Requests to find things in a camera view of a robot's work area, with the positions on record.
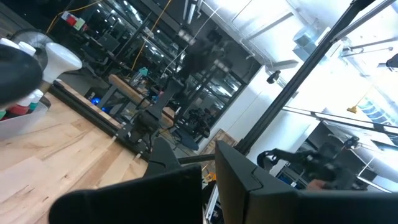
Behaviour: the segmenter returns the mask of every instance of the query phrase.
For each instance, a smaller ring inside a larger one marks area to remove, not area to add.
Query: white plastic container
[[[39,102],[31,114],[0,121],[0,141],[25,134],[36,122],[43,118],[47,110],[49,109]]]

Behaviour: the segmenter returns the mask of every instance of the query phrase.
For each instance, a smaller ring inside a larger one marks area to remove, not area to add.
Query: desk
[[[0,142],[2,224],[46,223],[51,204],[66,192],[136,179],[147,168],[67,105],[46,97],[51,108],[27,134]]]
[[[124,93],[130,100],[134,102],[140,102],[144,97],[138,93],[136,90],[134,90],[130,85],[128,85],[125,81],[120,79],[117,75],[110,75],[109,76],[109,82],[111,84],[111,87],[109,90],[106,92],[102,100],[98,103],[98,107],[102,108],[103,105],[108,101],[108,99],[114,94],[116,90],[121,91]],[[150,102],[148,100],[145,100],[142,103],[142,106],[148,106]],[[174,110],[171,108],[164,108],[163,113],[162,113],[162,121],[166,126],[173,126],[174,120],[171,118],[174,118]]]

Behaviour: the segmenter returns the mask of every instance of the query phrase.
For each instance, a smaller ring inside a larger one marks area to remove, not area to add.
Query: ceiling
[[[327,27],[332,27],[351,2],[352,0],[206,0],[202,5],[202,9],[208,16],[214,14],[212,19],[249,53],[253,54],[259,63],[267,65],[270,70],[276,70],[279,65],[289,65],[283,62],[300,62],[300,59],[292,51],[295,47],[293,38],[299,30],[306,26],[311,26],[320,31],[325,30]],[[370,11],[380,2],[382,0],[375,1],[361,12],[357,18]],[[347,37],[351,41],[351,46],[398,37],[398,29],[396,29],[398,25],[397,6],[398,4],[395,2],[392,6],[386,8],[349,34]],[[394,55],[396,51],[393,50],[390,54]],[[365,56],[354,56],[353,60],[361,62],[359,63],[359,68],[358,66],[352,68],[352,65],[350,65],[350,68],[347,68],[345,72],[351,74],[354,80],[353,83],[360,83],[357,84],[358,89],[353,90],[352,86],[347,86],[345,90],[351,90],[353,93],[340,91],[339,97],[336,97],[338,100],[335,103],[338,106],[333,106],[331,103],[330,112],[371,121],[363,113],[350,115],[346,109],[348,105],[354,105],[353,101],[358,101],[360,96],[363,95],[363,89],[367,88],[366,84],[374,81],[375,74],[378,74],[374,69],[374,64],[383,62],[388,57],[390,57],[388,54],[380,55],[374,53],[366,54]],[[345,59],[345,63],[350,64],[352,60],[350,62],[347,59],[349,58]],[[289,79],[298,69],[297,63],[293,64],[287,66],[289,73],[291,73]],[[344,75],[347,74],[344,73],[342,75],[342,80],[346,77]],[[379,89],[383,90],[385,87],[386,85],[381,85]],[[383,110],[389,111],[390,114],[398,117],[398,111],[392,111],[391,108],[387,108],[389,107],[388,105],[386,106],[382,103],[380,105],[382,105],[381,108]],[[344,139],[344,141],[350,136],[358,136],[361,139],[361,147],[355,150],[355,153],[362,158],[364,163],[372,160],[370,166],[379,175],[398,182],[398,164],[396,165],[395,163],[398,160],[398,155],[396,155],[398,152],[383,152],[371,141],[376,140],[394,145],[391,138],[385,134],[333,122],[329,122],[326,125],[336,136]]]

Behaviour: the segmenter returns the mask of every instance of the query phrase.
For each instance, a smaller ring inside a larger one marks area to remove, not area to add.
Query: white cable
[[[199,28],[198,32],[192,37],[192,39],[195,39],[197,37],[197,35],[200,33],[200,31],[202,30],[202,28],[206,25],[206,23],[214,16],[214,14],[217,13],[217,11],[221,9],[221,6],[219,6],[210,16],[209,18],[203,23],[203,25]],[[188,46],[186,46],[164,69],[163,74],[166,72],[166,70],[170,67],[170,65],[177,59],[179,58],[179,56],[181,56],[182,52],[184,52]]]

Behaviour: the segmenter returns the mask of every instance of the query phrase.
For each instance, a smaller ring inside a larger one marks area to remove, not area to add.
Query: wooden table
[[[0,142],[2,224],[47,223],[51,204],[66,192],[136,179],[147,168],[67,105],[46,97],[52,106],[45,117],[28,133]]]
[[[112,86],[110,87],[110,89],[108,90],[108,92],[105,94],[105,96],[103,97],[103,99],[101,100],[101,102],[98,104],[99,107],[102,107],[102,102],[107,101],[107,96],[111,96],[114,94],[114,92],[116,90],[121,91],[122,93],[124,93],[127,97],[129,97],[132,101],[135,102],[140,102],[142,99],[144,99],[144,97],[138,93],[135,89],[131,88],[130,85],[128,85],[125,81],[121,80],[117,75],[110,75],[109,76],[109,82],[110,84],[112,84]],[[142,103],[142,106],[148,106],[150,104],[150,102],[148,100],[145,100]],[[172,110],[171,108],[163,108],[163,113],[162,113],[162,121],[166,126],[171,127],[174,124],[174,120],[169,118],[172,117],[174,118],[175,112],[174,110]]]

